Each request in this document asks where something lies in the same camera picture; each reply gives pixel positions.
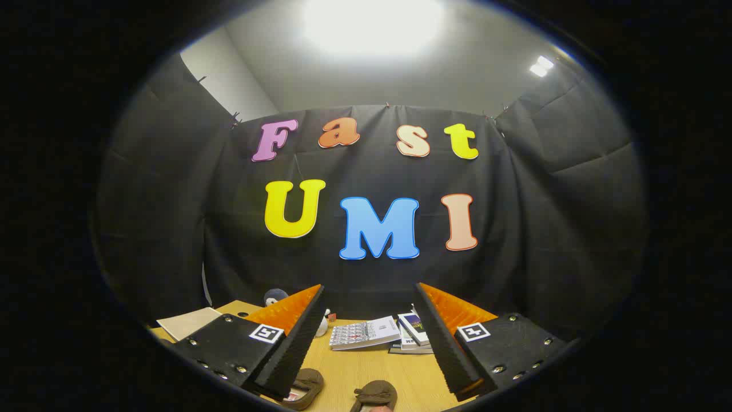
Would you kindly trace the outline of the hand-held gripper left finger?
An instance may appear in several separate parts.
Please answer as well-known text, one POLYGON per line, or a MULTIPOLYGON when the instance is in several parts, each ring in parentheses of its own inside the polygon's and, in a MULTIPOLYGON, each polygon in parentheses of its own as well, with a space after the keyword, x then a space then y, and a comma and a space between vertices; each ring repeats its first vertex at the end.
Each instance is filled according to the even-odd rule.
POLYGON ((317 284, 243 318, 222 314, 172 347, 218 381, 283 398, 326 311, 323 293, 317 284))

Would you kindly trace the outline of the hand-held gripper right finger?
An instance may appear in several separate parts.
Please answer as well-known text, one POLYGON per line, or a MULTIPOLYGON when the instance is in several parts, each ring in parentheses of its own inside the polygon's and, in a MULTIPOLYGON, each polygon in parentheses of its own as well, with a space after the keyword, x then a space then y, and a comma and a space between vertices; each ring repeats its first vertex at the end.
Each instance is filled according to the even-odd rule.
POLYGON ((424 283, 414 287, 413 307, 458 401, 529 380, 572 345, 527 316, 494 315, 424 283))

